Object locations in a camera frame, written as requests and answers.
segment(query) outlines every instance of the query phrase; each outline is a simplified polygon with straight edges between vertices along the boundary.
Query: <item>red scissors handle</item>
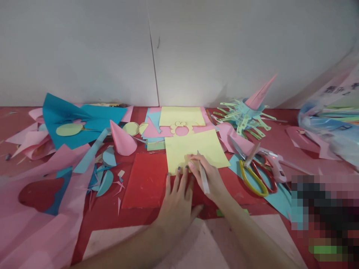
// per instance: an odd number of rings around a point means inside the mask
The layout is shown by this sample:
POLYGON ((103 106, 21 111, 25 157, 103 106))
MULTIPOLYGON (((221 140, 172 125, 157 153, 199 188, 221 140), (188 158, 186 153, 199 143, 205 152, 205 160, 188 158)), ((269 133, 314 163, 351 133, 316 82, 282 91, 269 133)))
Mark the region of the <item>red scissors handle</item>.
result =
POLYGON ((276 193, 278 191, 277 183, 276 183, 274 177, 272 176, 272 174, 266 168, 264 168, 259 162, 257 162, 256 160, 252 160, 251 166, 253 168, 253 171, 258 175, 258 177, 261 179, 261 181, 263 182, 263 184, 267 188, 268 192, 269 193, 276 193), (266 182, 263 180, 261 174, 258 171, 258 167, 267 175, 273 189, 271 189, 271 188, 269 188, 267 186, 266 182))

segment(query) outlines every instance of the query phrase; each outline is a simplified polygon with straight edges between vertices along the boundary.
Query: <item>right hand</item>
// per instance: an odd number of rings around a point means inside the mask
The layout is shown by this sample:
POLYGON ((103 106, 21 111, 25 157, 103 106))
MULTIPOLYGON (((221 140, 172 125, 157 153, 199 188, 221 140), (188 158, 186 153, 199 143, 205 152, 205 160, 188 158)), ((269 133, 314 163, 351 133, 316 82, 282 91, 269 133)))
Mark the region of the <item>right hand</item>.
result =
MULTIPOLYGON (((207 159, 203 155, 191 154, 188 155, 188 159, 193 162, 199 161, 204 167, 207 175, 207 181, 208 181, 209 192, 210 192, 209 194, 206 195, 209 199, 217 203, 219 198, 230 195, 223 183, 223 180, 221 178, 220 173, 218 172, 218 169, 210 165, 207 159)), ((197 183, 203 191, 201 174, 191 161, 188 162, 188 166, 191 169, 193 175, 196 177, 197 183)))

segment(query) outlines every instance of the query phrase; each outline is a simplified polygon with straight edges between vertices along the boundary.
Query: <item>left hand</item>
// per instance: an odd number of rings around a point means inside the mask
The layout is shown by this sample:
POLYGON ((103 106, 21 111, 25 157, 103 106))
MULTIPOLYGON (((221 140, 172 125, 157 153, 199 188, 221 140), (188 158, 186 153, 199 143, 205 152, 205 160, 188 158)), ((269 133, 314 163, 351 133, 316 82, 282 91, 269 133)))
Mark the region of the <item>left hand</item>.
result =
POLYGON ((191 177, 188 188, 187 176, 188 166, 184 169, 180 182, 181 168, 177 170, 177 175, 171 191, 170 176, 167 174, 166 194, 163 204, 154 225, 160 227, 166 238, 172 242, 180 239, 183 233, 188 229, 193 220, 203 209, 203 205, 192 207, 194 176, 191 177))

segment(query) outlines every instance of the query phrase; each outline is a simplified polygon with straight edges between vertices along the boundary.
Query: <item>forearm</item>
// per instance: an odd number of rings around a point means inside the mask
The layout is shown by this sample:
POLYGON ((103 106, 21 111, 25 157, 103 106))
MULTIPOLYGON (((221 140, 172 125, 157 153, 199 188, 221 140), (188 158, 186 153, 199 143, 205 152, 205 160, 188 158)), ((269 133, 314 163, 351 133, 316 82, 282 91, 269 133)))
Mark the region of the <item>forearm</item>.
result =
POLYGON ((228 194, 215 200, 253 268, 297 268, 287 254, 228 194))
POLYGON ((155 223, 129 239, 95 255, 74 269, 153 268, 171 250, 173 242, 155 223))

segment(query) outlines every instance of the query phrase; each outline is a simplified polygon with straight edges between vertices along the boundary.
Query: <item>scissors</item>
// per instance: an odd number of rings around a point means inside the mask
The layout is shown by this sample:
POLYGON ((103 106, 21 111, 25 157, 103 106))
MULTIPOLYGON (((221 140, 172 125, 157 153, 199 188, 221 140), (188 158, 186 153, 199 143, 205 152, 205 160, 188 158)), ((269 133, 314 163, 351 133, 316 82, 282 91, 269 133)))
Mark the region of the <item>scissors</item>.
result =
POLYGON ((272 174, 266 169, 264 168, 259 162, 257 162, 256 160, 254 160, 254 155, 256 153, 256 151, 259 148, 259 145, 253 147, 253 150, 251 151, 249 157, 243 152, 243 150, 240 148, 240 146, 234 141, 234 139, 232 137, 231 141, 232 144, 235 148, 235 150, 238 152, 238 154, 240 155, 240 157, 242 158, 242 160, 239 160, 239 165, 240 165, 240 171, 243 177, 243 181, 244 183, 247 185, 247 187, 257 196, 260 197, 266 197, 269 195, 270 193, 276 193, 277 192, 277 184, 274 180, 274 177, 272 176, 272 174), (265 181, 263 180, 261 174, 258 171, 258 168, 260 168, 269 178, 273 189, 270 189, 267 184, 265 183, 265 181), (245 169, 247 169, 247 171, 251 174, 251 176, 254 178, 254 180, 259 184, 260 188, 262 189, 263 192, 258 192, 248 181, 247 176, 245 174, 245 169))

